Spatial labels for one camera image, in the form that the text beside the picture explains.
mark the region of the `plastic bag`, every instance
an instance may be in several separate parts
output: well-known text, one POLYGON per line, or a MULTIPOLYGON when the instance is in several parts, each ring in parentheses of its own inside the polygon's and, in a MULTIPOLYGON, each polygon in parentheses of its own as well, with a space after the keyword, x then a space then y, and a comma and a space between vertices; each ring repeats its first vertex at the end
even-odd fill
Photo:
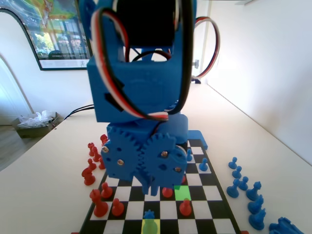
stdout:
POLYGON ((39 128, 47 126, 51 120, 55 117, 55 112, 53 111, 43 111, 41 114, 36 112, 37 117, 29 118, 29 117, 19 117, 20 124, 18 127, 20 128, 39 128))

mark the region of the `framed poster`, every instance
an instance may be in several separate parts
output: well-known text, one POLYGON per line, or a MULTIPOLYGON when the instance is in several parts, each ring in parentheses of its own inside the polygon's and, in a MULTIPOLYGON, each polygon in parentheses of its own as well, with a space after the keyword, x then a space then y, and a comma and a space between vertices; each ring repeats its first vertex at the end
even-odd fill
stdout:
POLYGON ((81 70, 92 56, 75 0, 0 0, 21 25, 41 70, 81 70))

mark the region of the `chessboard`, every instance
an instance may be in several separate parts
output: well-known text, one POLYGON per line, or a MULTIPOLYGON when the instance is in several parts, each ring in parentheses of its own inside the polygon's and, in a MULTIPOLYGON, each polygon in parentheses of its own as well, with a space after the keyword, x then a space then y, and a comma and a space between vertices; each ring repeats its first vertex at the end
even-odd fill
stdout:
POLYGON ((155 215, 157 234, 240 234, 239 227, 226 200, 221 185, 200 139, 189 139, 193 159, 188 162, 186 180, 181 186, 175 186, 173 195, 165 198, 162 188, 157 196, 144 195, 140 182, 110 178, 107 174, 100 183, 107 182, 113 189, 113 195, 107 202, 108 212, 103 217, 93 214, 92 203, 80 234, 143 234, 145 211, 155 215), (208 170, 201 171, 199 165, 203 158, 208 159, 208 170), (118 198, 124 204, 124 212, 115 217, 112 214, 112 202, 118 198), (185 217, 179 211, 184 199, 191 202, 192 213, 185 217))

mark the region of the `gear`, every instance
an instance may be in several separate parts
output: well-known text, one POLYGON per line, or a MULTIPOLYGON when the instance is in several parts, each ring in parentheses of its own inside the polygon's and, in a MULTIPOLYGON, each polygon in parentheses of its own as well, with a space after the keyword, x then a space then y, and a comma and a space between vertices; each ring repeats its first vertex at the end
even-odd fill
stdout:
POLYGON ((116 127, 108 129, 108 138, 101 151, 107 174, 131 181, 140 162, 140 145, 130 133, 116 127))
POLYGON ((187 166, 186 152, 176 145, 174 137, 154 134, 141 151, 141 166, 153 178, 153 184, 166 188, 181 184, 187 166))

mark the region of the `red pawn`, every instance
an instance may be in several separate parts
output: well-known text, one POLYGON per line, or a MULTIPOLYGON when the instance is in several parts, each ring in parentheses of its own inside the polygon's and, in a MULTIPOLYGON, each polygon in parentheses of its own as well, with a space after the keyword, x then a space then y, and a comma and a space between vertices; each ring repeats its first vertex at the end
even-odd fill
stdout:
POLYGON ((103 159, 102 157, 99 158, 99 162, 100 162, 100 165, 98 166, 101 170, 104 170, 105 169, 105 164, 103 162, 103 159))
POLYGON ((184 216, 189 216, 192 212, 192 208, 190 205, 190 201, 188 199, 185 199, 183 203, 180 205, 180 212, 184 216))
POLYGON ((105 201, 101 201, 101 195, 98 189, 93 189, 90 193, 90 198, 95 203, 94 215, 96 217, 104 216, 108 211, 108 205, 105 201))
POLYGON ((94 175, 92 175, 92 170, 87 167, 86 169, 84 169, 81 173, 82 177, 84 177, 84 184, 85 185, 91 185, 94 183, 94 181, 96 180, 96 178, 94 177, 94 175))
POLYGON ((103 189, 101 192, 102 198, 108 199, 112 196, 113 189, 111 187, 108 187, 106 182, 102 183, 102 189, 103 189))
POLYGON ((93 148, 92 148, 92 151, 93 151, 93 153, 94 153, 93 161, 94 161, 94 162, 98 162, 98 161, 99 161, 99 158, 101 157, 101 155, 98 153, 97 147, 93 147, 93 148))
POLYGON ((92 151, 92 148, 93 148, 93 147, 94 147, 94 144, 93 144, 93 143, 89 143, 89 144, 88 144, 88 148, 89 148, 89 150, 90 150, 89 155, 90 155, 91 157, 94 156, 94 153, 93 153, 93 151, 92 151))
POLYGON ((112 208, 113 216, 116 216, 116 217, 121 216, 124 209, 125 209, 125 206, 121 202, 119 202, 118 198, 115 198, 113 200, 113 208, 112 208))
POLYGON ((88 159, 88 164, 91 171, 93 171, 97 167, 97 165, 93 163, 92 159, 88 159))
POLYGON ((101 135, 100 139, 102 141, 102 146, 108 141, 108 137, 105 134, 101 135))
POLYGON ((173 190, 169 188, 163 188, 162 189, 162 195, 166 198, 170 198, 173 194, 173 190))

